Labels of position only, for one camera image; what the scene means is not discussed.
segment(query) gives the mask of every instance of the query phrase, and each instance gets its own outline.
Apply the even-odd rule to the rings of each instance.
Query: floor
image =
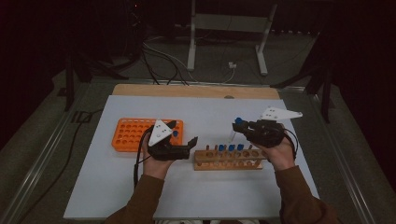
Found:
[[[187,72],[184,68],[189,47],[189,39],[186,36],[173,40],[151,36],[145,42],[145,48],[147,61],[158,74],[156,78],[162,84],[166,84],[176,70],[167,60],[153,56],[156,54],[155,51],[171,55],[183,79],[190,85],[267,87],[299,72],[315,43],[315,38],[309,35],[270,35],[264,49],[264,57],[269,68],[266,77],[259,74],[255,59],[254,45],[258,41],[260,39],[257,36],[218,38],[210,33],[202,35],[202,41],[198,42],[193,72]],[[229,68],[229,62],[236,63],[236,68]],[[73,122],[73,116],[75,111],[95,111],[103,108],[107,96],[118,83],[152,83],[147,66],[142,60],[120,74],[130,79],[119,81],[97,74],[91,83],[76,81],[77,99],[70,113],[64,112],[65,99],[57,96],[58,90],[65,85],[64,72],[53,79],[54,91],[0,151],[2,218],[7,214],[13,214],[14,221],[9,223],[18,223],[18,215],[25,215],[21,223],[102,222],[63,219],[64,209],[100,119],[100,114],[96,113],[89,123],[79,126]],[[343,223],[396,223],[395,193],[380,171],[337,87],[332,86],[329,110],[331,123],[326,124],[318,116],[318,111],[312,109],[318,108],[320,93],[310,96],[302,92],[308,80],[309,78],[300,80],[279,94],[289,109],[304,113],[304,118],[294,120],[293,126],[304,146],[304,155],[311,167],[320,198],[336,208]],[[178,76],[171,84],[183,83]],[[29,169],[40,152],[49,148],[52,148],[50,160],[42,164],[42,172],[35,170],[35,187],[29,188],[29,191],[21,196],[18,192],[22,181],[29,177],[27,174],[31,174]],[[51,186],[60,173],[62,175]],[[21,204],[15,205],[13,199],[18,199]],[[13,208],[19,208],[11,210],[14,213],[7,210],[11,204],[14,204]],[[279,223],[276,217],[267,221]]]

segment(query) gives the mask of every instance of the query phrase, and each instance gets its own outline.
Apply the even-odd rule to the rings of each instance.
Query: brown sleeve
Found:
[[[337,223],[335,210],[315,198],[298,166],[276,172],[284,223]]]
[[[106,219],[106,224],[152,224],[164,181],[142,175],[128,204]]]

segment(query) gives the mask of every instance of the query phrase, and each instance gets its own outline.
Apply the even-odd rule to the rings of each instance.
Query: white table surface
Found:
[[[135,153],[119,153],[111,141],[121,118],[182,119],[183,145],[198,143],[189,160],[175,161],[165,179],[156,219],[247,219],[278,217],[279,189],[268,161],[258,171],[194,171],[195,149],[227,144],[232,122],[255,121],[268,107],[286,108],[282,100],[187,97],[108,97],[64,218],[106,218],[127,204],[133,187]],[[289,119],[281,121],[295,133]],[[248,142],[238,133],[233,144]],[[296,159],[314,196],[318,192],[299,148]]]

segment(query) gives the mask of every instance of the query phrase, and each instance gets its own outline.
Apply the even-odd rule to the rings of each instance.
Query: hand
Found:
[[[293,149],[287,138],[283,138],[282,142],[276,147],[268,148],[254,143],[251,144],[262,150],[262,153],[273,164],[275,171],[286,170],[295,166]]]
[[[145,138],[143,139],[142,150],[144,159],[149,157],[148,145],[150,135],[151,133],[146,134]],[[168,169],[173,162],[174,161],[157,161],[150,157],[143,161],[143,174],[151,175],[159,179],[165,179]]]

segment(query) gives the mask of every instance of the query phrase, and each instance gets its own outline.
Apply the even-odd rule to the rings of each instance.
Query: person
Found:
[[[142,146],[144,158],[149,155],[148,140],[149,134],[145,136]],[[279,212],[282,223],[338,222],[335,210],[312,195],[299,166],[294,163],[289,140],[284,138],[279,146],[271,148],[254,143],[252,145],[261,149],[274,166],[282,199]],[[108,217],[105,223],[152,224],[163,183],[172,163],[173,161],[156,161],[151,157],[143,161],[143,174],[130,201]]]

